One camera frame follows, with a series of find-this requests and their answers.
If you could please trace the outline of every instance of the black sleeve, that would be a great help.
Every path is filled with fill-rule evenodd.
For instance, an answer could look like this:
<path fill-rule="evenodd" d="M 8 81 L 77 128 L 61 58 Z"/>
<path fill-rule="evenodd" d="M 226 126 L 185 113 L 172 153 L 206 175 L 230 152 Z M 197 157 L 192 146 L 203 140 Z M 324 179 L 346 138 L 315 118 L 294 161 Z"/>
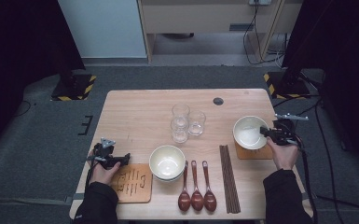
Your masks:
<path fill-rule="evenodd" d="M 266 191 L 267 224 L 308 224 L 310 216 L 304 211 L 301 191 L 291 170 L 279 170 L 263 181 Z"/>
<path fill-rule="evenodd" d="M 112 188 L 99 182 L 91 183 L 76 211 L 74 224 L 117 224 L 117 202 Z"/>

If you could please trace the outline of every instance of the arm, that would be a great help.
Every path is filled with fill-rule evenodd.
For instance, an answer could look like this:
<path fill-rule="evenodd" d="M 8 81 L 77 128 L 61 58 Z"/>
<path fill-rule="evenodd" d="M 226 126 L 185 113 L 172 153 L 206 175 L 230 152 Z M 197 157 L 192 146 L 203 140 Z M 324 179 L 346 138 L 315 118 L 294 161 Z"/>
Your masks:
<path fill-rule="evenodd" d="M 274 223 L 312 223 L 304 211 L 301 191 L 292 170 L 278 170 L 264 179 L 266 221 Z"/>
<path fill-rule="evenodd" d="M 304 211 L 301 191 L 292 171 L 298 155 L 297 146 L 281 147 L 269 137 L 267 143 L 272 149 L 272 158 L 278 169 L 263 181 L 266 192 L 267 223 L 312 223 L 310 216 Z"/>
<path fill-rule="evenodd" d="M 117 201 L 117 194 L 111 187 L 100 182 L 91 183 L 83 203 L 76 211 L 74 224 L 116 224 Z"/>
<path fill-rule="evenodd" d="M 112 177 L 119 167 L 120 162 L 108 170 L 105 170 L 99 163 L 95 165 L 83 203 L 76 211 L 74 224 L 117 223 L 118 197 L 110 185 Z"/>

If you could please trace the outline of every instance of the metal bracket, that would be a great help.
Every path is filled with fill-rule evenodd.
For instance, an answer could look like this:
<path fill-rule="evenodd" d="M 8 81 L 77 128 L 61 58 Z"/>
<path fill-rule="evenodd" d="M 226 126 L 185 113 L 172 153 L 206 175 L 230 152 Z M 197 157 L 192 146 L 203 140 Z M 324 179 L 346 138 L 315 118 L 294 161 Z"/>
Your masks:
<path fill-rule="evenodd" d="M 103 145 L 103 148 L 111 147 L 116 142 L 114 140 L 108 140 L 106 138 L 101 138 L 101 144 Z"/>
<path fill-rule="evenodd" d="M 289 113 L 285 114 L 285 115 L 279 115 L 279 114 L 275 114 L 275 117 L 277 119 L 298 119 L 298 120 L 309 120 L 308 117 L 301 117 L 301 116 L 297 116 L 297 115 L 291 115 Z"/>

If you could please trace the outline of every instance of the gray carpet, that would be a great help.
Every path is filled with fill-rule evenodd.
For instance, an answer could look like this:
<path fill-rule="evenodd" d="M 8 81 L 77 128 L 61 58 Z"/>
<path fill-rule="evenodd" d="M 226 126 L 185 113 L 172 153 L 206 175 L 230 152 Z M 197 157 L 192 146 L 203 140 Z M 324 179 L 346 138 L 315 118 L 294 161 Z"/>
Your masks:
<path fill-rule="evenodd" d="M 58 76 L 40 80 L 25 90 L 26 102 L 21 104 L 18 116 L 7 125 L 0 138 L 0 198 L 62 201 L 66 196 L 72 196 L 104 98 L 111 90 L 266 89 L 263 75 L 277 69 L 239 66 L 89 67 L 88 72 L 97 76 L 89 98 L 68 102 L 50 101 Z M 308 75 L 321 78 L 318 71 L 310 71 Z M 276 112 L 300 113 L 313 106 L 317 100 L 289 101 L 277 106 Z M 281 101 L 273 99 L 272 103 L 275 105 Z M 356 152 L 340 148 L 333 124 L 321 107 L 318 107 L 318 115 L 332 157 L 337 197 L 342 201 L 359 204 L 359 156 Z M 79 135 L 85 131 L 82 123 L 89 121 L 86 116 L 92 116 L 92 123 L 86 135 Z M 304 116 L 308 116 L 310 121 L 300 121 L 297 133 L 306 145 L 311 188 L 313 193 L 331 198 L 328 160 L 314 110 Z M 301 158 L 298 158 L 297 169 L 304 183 Z M 339 223 L 333 203 L 321 199 L 315 202 L 319 223 Z M 338 208 L 345 223 L 359 223 L 358 208 L 342 204 Z M 0 204 L 0 223 L 69 223 L 69 209 L 68 205 Z"/>

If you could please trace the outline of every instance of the yellow and black hazard tape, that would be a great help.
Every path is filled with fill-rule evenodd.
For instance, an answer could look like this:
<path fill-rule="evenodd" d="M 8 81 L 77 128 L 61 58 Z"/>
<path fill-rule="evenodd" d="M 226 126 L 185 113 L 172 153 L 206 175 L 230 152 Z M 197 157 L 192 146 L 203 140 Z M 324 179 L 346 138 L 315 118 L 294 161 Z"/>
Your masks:
<path fill-rule="evenodd" d="M 62 95 L 62 96 L 57 96 L 57 97 L 51 97 L 52 101 L 72 101 L 72 100 L 86 100 L 87 97 L 90 94 L 90 91 L 92 89 L 92 86 L 94 85 L 94 81 L 95 81 L 96 76 L 90 76 L 90 81 L 88 83 L 87 88 L 84 90 L 84 93 L 82 95 L 78 95 L 78 96 L 66 96 L 66 95 Z"/>
<path fill-rule="evenodd" d="M 264 80 L 267 83 L 269 88 L 269 94 L 271 95 L 272 99 L 307 99 L 309 98 L 308 95 L 300 95 L 300 94 L 278 94 L 275 90 L 271 79 L 269 78 L 269 74 L 264 74 Z"/>

